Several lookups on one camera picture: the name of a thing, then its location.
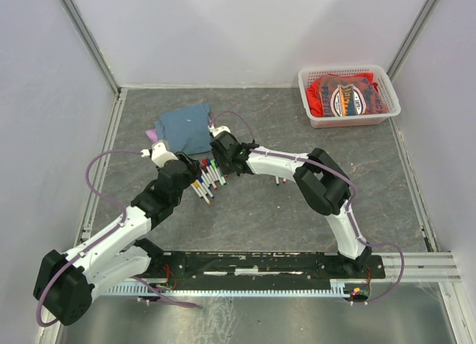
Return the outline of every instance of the green marker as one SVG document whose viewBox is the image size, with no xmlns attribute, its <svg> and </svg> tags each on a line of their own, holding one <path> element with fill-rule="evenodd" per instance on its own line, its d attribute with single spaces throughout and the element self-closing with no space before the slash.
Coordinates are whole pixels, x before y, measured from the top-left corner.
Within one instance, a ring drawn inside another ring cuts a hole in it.
<svg viewBox="0 0 476 344">
<path fill-rule="evenodd" d="M 220 184 L 224 186 L 226 184 L 225 177 L 223 177 L 222 171 L 220 171 L 220 168 L 216 166 L 215 160 L 211 160 L 211 165 L 216 170 L 216 173 L 218 173 Z"/>
</svg>

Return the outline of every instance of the marker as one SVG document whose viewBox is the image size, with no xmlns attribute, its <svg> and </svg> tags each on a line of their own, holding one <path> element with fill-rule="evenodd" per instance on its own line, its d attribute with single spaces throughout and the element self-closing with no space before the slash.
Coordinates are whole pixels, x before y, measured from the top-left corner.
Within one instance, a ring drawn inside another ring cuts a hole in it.
<svg viewBox="0 0 476 344">
<path fill-rule="evenodd" d="M 208 164 L 207 160 L 202 160 L 203 165 L 208 171 L 208 176 L 213 182 L 217 182 L 218 179 L 215 179 L 215 173 L 212 172 L 210 165 Z"/>
<path fill-rule="evenodd" d="M 211 180 L 211 177 L 208 173 L 206 173 L 203 168 L 202 168 L 202 175 L 203 175 L 203 178 L 207 180 L 207 182 L 214 188 L 216 189 L 216 185 L 215 185 L 215 182 L 213 182 Z"/>
<path fill-rule="evenodd" d="M 222 182 L 220 181 L 220 177 L 218 176 L 218 172 L 217 172 L 216 169 L 214 169 L 214 167 L 211 165 L 210 158 L 207 158 L 207 165 L 208 165 L 208 166 L 210 167 L 210 169 L 212 170 L 213 176 L 215 177 L 215 179 L 216 179 L 217 181 L 219 181 L 220 184 L 221 184 Z"/>
<path fill-rule="evenodd" d="M 218 168 L 218 166 L 216 165 L 215 160 L 211 160 L 211 165 L 215 169 L 216 173 L 218 173 L 220 183 L 224 186 L 226 184 L 226 181 L 223 178 L 222 173 L 220 172 L 220 168 Z"/>
<path fill-rule="evenodd" d="M 207 185 L 205 184 L 205 182 L 203 181 L 202 177 L 199 177 L 199 182 L 200 182 L 200 187 L 203 188 L 203 190 L 208 193 L 208 195 L 211 197 L 211 198 L 214 198 L 212 192 L 208 189 Z"/>
<path fill-rule="evenodd" d="M 195 191 L 199 198 L 203 198 L 202 194 L 200 194 L 199 190 L 195 187 L 195 184 L 192 184 L 192 189 Z"/>
<path fill-rule="evenodd" d="M 210 201 L 208 200 L 207 196 L 205 193 L 203 193 L 203 190 L 200 188 L 200 183 L 198 181 L 193 182 L 193 185 L 197 188 L 197 190 L 200 192 L 202 197 L 205 199 L 208 205 L 210 205 Z"/>
</svg>

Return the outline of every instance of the white wall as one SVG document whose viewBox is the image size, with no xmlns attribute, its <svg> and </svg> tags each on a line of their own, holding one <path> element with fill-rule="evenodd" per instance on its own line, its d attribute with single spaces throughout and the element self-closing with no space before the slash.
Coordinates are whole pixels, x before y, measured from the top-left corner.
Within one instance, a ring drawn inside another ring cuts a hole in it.
<svg viewBox="0 0 476 344">
<path fill-rule="evenodd" d="M 440 1 L 394 83 L 398 124 L 431 223 L 467 293 L 476 293 L 474 1 Z"/>
<path fill-rule="evenodd" d="M 0 0 L 0 343 L 36 336 L 41 258 L 73 244 L 113 95 L 58 0 Z"/>
<path fill-rule="evenodd" d="M 267 85 L 387 68 L 425 0 L 75 1 L 121 85 Z"/>
</svg>

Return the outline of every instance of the gray floor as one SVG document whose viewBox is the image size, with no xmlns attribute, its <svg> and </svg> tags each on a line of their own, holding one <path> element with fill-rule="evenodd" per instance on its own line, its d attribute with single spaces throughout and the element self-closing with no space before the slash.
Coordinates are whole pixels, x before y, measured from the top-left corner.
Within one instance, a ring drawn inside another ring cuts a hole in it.
<svg viewBox="0 0 476 344">
<path fill-rule="evenodd" d="M 295 88 L 129 90 L 114 148 L 148 148 L 144 132 L 162 112 L 197 103 L 209 103 L 212 115 L 239 111 L 255 128 L 257 142 L 270 149 L 325 149 L 360 189 L 354 211 L 367 240 L 425 251 L 389 122 L 313 129 Z M 216 124 L 228 126 L 239 140 L 250 139 L 233 115 L 223 115 Z M 129 203 L 155 177 L 149 160 L 113 155 L 103 191 Z M 325 219 L 307 206 L 294 183 L 277 187 L 269 176 L 231 176 L 215 194 L 208 206 L 187 189 L 180 207 L 148 238 L 168 250 L 336 250 Z M 93 233 L 117 216 L 114 206 L 100 201 Z"/>
<path fill-rule="evenodd" d="M 387 291 L 374 285 L 373 291 Z M 102 296 L 57 344 L 452 344 L 438 284 L 401 284 L 380 303 L 343 299 L 183 298 L 202 308 L 147 307 L 134 297 Z"/>
</svg>

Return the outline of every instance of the printed logo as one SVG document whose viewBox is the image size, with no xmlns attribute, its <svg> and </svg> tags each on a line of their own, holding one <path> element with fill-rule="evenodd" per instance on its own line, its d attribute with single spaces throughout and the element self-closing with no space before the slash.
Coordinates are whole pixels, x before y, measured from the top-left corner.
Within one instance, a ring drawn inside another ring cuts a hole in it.
<svg viewBox="0 0 476 344">
<path fill-rule="evenodd" d="M 330 97 L 334 116 L 355 116 L 365 113 L 365 100 L 354 85 L 338 85 Z"/>
</svg>

